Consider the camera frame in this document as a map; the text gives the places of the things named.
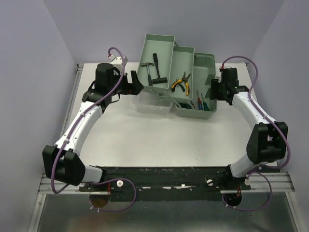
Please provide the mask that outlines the black T-handle wrench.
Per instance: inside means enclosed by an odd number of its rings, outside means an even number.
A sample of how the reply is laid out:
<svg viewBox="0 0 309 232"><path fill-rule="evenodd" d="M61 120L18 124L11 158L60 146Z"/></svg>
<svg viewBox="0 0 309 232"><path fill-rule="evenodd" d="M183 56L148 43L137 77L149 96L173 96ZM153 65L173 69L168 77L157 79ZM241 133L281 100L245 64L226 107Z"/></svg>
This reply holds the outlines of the black T-handle wrench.
<svg viewBox="0 0 309 232"><path fill-rule="evenodd" d="M167 78L161 77L160 75L157 53L153 53L153 60L154 60L154 66L156 68L156 73L157 73L157 78L153 79L153 84L166 83L168 81Z"/></svg>

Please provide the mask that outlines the blue handled screwdriver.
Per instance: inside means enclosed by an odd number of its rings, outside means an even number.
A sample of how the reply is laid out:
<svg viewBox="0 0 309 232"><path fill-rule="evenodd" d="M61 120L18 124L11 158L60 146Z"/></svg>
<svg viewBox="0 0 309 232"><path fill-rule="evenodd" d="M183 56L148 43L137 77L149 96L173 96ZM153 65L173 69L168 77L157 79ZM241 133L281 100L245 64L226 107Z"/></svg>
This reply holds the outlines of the blue handled screwdriver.
<svg viewBox="0 0 309 232"><path fill-rule="evenodd" d="M202 105L202 101L201 101L201 99L200 99L200 97L199 97L199 92L198 92L198 90L197 90L197 104L198 104L198 109L199 109L199 110L203 110L203 105Z"/></svg>

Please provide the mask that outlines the yellow handled pliers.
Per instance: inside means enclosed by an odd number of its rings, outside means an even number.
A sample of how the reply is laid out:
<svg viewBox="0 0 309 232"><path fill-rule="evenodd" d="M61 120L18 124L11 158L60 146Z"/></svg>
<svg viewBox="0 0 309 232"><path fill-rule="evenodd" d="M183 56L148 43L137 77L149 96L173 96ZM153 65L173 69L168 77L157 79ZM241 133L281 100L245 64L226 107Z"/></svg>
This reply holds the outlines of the yellow handled pliers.
<svg viewBox="0 0 309 232"><path fill-rule="evenodd" d="M190 86L188 83L188 79L191 76L191 74L186 75L186 72L184 72L183 77L181 79L177 79L172 85L171 85L171 91L174 92L176 86L180 86L185 92L186 96L190 93Z"/></svg>

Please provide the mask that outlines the green plastic tool box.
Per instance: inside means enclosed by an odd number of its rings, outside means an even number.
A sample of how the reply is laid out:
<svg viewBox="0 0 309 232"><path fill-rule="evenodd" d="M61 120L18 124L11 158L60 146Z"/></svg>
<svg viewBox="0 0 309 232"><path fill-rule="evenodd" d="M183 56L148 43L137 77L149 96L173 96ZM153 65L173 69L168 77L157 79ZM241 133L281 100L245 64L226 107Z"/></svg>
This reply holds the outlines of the green plastic tool box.
<svg viewBox="0 0 309 232"><path fill-rule="evenodd" d="M135 98L135 109L138 112L167 115L172 106L176 107L176 114L182 117L210 119L217 110L217 102L210 100L211 80L216 78L215 56L208 53L196 52L193 47L179 46L175 36L146 34L140 57L140 64L154 63L153 53L157 53L158 66L161 77L166 77L167 82L149 86L146 67L138 67L137 75L144 89ZM180 86L171 91L171 85L186 75L190 93L186 96ZM150 67L151 78L156 79L155 66ZM209 107L209 111L198 109L197 90L201 99L201 93ZM195 109L181 108L180 103L192 101Z"/></svg>

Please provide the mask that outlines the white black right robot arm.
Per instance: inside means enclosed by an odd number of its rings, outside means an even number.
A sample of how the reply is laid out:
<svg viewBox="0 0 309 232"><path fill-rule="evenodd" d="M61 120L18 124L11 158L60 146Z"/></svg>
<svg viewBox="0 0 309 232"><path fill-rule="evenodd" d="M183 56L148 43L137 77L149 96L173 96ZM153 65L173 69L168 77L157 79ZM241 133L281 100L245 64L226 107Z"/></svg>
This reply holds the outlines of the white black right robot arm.
<svg viewBox="0 0 309 232"><path fill-rule="evenodd" d="M257 166L266 166L281 159L289 161L291 149L287 141L288 126L270 117L251 95L251 89L239 85L236 68L221 68L221 79L211 81L210 99L234 106L252 128L245 154L226 167L222 184L227 189L239 185Z"/></svg>

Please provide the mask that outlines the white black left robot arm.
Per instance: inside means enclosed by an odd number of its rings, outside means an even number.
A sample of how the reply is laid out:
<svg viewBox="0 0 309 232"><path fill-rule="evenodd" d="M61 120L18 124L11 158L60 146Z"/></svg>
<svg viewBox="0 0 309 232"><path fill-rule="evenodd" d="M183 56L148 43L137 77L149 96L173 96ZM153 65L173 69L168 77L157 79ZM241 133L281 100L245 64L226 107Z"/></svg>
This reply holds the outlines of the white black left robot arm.
<svg viewBox="0 0 309 232"><path fill-rule="evenodd" d="M42 151L45 174L52 182L60 181L77 186L90 182L97 191L104 190L107 179L103 169L86 166L80 159L84 142L95 123L100 119L112 97L117 95L138 95L143 90L136 71L131 71L132 82L121 63L100 63L95 70L95 80L83 94L82 103L74 120L53 146Z"/></svg>

